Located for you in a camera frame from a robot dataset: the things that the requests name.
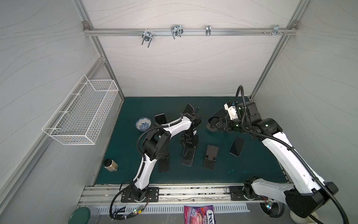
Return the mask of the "purple case phone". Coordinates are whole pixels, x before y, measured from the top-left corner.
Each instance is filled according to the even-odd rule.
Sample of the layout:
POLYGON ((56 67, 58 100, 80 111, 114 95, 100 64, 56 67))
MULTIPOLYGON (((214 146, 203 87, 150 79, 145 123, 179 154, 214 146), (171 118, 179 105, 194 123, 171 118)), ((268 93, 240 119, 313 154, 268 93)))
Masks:
POLYGON ((193 114, 194 113, 194 107, 191 104, 187 104, 185 107, 183 114, 193 114))
POLYGON ((164 113, 155 115, 155 122, 159 125, 167 124, 167 118, 164 113))

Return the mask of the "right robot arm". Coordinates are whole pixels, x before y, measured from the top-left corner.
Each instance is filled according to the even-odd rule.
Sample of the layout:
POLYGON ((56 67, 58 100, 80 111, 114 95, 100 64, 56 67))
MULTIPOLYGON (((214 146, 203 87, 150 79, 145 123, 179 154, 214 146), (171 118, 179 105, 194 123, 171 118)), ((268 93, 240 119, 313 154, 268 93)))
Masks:
POLYGON ((239 131, 260 140, 289 177, 286 184, 270 182, 257 176, 246 180, 241 190, 246 200, 253 201, 256 197, 262 197, 266 201, 263 209, 266 213, 270 211, 270 203, 280 202, 298 217, 309 217, 317 224, 320 221, 313 216, 313 212, 332 201, 343 223, 349 223, 344 208, 334 196, 338 192, 335 183, 326 182, 308 165, 275 120, 261 118, 256 104, 246 102, 242 85, 238 87, 235 99, 224 105, 224 110, 225 115, 215 114, 208 119, 207 129, 211 132, 239 131))

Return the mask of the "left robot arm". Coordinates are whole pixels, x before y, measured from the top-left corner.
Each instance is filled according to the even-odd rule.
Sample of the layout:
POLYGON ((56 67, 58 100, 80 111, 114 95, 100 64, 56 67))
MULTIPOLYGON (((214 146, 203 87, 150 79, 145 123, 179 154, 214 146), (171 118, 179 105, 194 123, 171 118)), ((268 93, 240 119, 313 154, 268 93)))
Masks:
POLYGON ((188 104, 180 117, 172 122, 166 124, 156 123, 152 128, 143 132, 137 142, 137 150, 142 155, 140 167, 133 181, 124 189, 120 190, 109 207, 109 217, 111 220, 126 220, 135 217, 141 213, 146 206, 141 206, 129 215, 119 216, 119 212, 113 211, 113 205, 117 197, 123 194, 126 190, 130 190, 134 199, 137 201, 147 200, 149 202, 149 195, 147 189, 150 183, 150 177, 155 167, 155 164, 166 156, 170 140, 177 134, 183 133, 180 138, 180 143, 184 146, 184 153, 189 153, 191 159, 199 143, 197 135, 197 127, 201 123, 201 117, 197 114, 200 109, 194 109, 191 104, 188 104))

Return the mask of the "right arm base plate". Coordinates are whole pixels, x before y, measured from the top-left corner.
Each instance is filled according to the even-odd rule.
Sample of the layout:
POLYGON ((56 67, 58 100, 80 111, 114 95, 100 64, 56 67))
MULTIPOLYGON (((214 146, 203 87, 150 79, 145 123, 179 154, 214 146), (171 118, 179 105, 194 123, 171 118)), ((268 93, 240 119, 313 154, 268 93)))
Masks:
POLYGON ((245 186, 229 186, 226 188, 231 201, 266 201, 267 198, 256 195, 253 191, 247 190, 245 186))

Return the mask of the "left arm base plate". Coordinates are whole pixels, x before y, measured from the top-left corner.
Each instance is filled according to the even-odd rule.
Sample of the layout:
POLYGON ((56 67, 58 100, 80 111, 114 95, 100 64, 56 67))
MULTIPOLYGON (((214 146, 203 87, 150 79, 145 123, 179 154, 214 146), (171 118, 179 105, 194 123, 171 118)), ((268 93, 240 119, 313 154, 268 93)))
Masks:
POLYGON ((147 187, 139 190, 136 186, 126 189, 121 197, 122 203, 158 202, 159 188, 147 187))

